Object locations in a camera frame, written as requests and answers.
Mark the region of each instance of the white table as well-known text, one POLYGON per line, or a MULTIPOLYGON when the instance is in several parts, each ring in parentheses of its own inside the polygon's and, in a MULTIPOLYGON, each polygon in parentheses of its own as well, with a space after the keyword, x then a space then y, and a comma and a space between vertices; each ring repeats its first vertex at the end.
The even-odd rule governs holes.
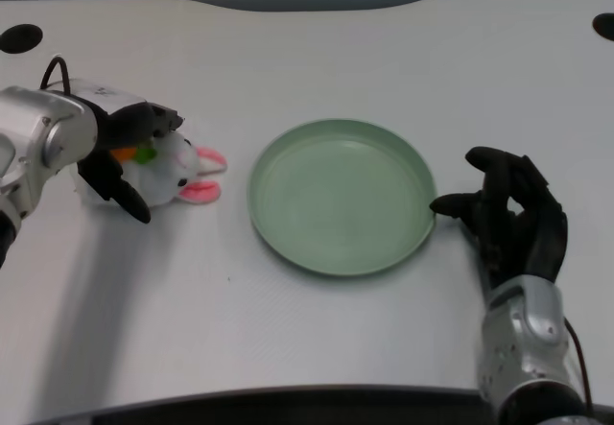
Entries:
POLYGON ((531 156, 569 215, 559 279, 595 400, 614 405, 614 0, 426 0, 364 12, 237 12, 178 0, 0 3, 0 86, 71 74, 174 107, 227 156, 222 198, 143 226, 91 212, 69 176, 0 272, 0 423, 236 389, 311 384, 474 388, 483 304, 453 222, 392 272, 320 277, 258 240, 249 169, 276 135, 327 117, 373 121, 424 155, 440 193, 474 191, 473 146, 531 156), (129 238, 137 236, 136 241, 129 238))

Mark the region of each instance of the stuffed bunny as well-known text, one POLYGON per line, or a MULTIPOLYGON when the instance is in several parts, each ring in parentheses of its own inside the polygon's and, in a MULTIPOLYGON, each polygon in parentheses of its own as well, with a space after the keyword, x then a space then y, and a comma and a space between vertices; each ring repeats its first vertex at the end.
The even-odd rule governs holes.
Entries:
MULTIPOLYGON (((123 179, 141 195, 149 207, 158 206, 174 198, 202 204, 220 197, 218 182, 200 177, 226 169, 223 156, 214 150, 195 147, 179 132, 153 138, 138 149, 112 152, 122 163, 123 179)), ((86 202, 107 203, 71 168, 77 192, 86 202)))

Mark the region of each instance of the bunny ear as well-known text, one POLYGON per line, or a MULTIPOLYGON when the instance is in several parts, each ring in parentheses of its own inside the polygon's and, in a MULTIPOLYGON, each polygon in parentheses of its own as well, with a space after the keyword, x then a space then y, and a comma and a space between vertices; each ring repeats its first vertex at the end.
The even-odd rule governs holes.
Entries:
POLYGON ((193 204, 205 204, 215 201, 222 194, 220 184, 214 181, 193 182, 185 186, 177 197, 193 204))
POLYGON ((226 158, 221 153, 206 147, 197 147, 201 166, 199 167, 199 176, 204 176, 211 173, 221 173, 226 170, 226 158))

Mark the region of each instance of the cable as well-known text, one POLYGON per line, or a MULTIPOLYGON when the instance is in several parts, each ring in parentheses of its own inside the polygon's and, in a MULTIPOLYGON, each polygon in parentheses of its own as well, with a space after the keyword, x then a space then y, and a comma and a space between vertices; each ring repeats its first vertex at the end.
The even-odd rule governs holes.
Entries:
POLYGON ((42 80, 40 82, 40 89, 47 89, 49 87, 49 78, 51 74, 54 72, 56 65, 59 64, 59 70, 61 71, 61 83, 64 88, 64 94, 70 95, 70 79, 68 77, 68 67, 66 66, 66 60, 64 60, 60 56, 55 56, 49 62, 47 66, 47 70, 45 70, 45 74, 42 76, 42 80))
POLYGON ((582 347, 579 344, 578 334, 572 327, 568 319, 565 319, 565 327, 567 332, 572 336, 574 345, 576 346, 576 352, 578 353, 579 369, 582 374, 582 386, 584 387, 584 400, 586 401, 586 411, 590 417, 593 416, 593 396, 591 395, 591 386, 588 383, 588 372, 586 370, 586 363, 584 362, 584 354, 582 353, 582 347))

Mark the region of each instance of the robotic arm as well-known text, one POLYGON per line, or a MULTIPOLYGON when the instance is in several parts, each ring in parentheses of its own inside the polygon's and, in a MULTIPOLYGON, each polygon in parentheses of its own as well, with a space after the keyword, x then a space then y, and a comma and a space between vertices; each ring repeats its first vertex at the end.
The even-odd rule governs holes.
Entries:
POLYGON ((596 424, 579 343, 555 285, 567 217, 528 157, 477 147, 466 159, 484 172, 483 189, 440 197, 431 208, 464 222, 484 264, 482 396, 502 425, 596 424), (509 198, 524 211, 508 211, 509 198), (586 404, 563 364, 568 332, 579 350, 586 404))
POLYGON ((70 164, 77 163, 79 174, 104 200, 114 199, 137 220, 150 221, 147 204, 122 180, 121 164, 110 151, 176 130, 183 119, 175 111, 70 80, 66 63, 55 57, 40 90, 0 91, 0 116, 0 266, 45 182, 70 164), (56 65, 62 81, 49 85, 56 65))

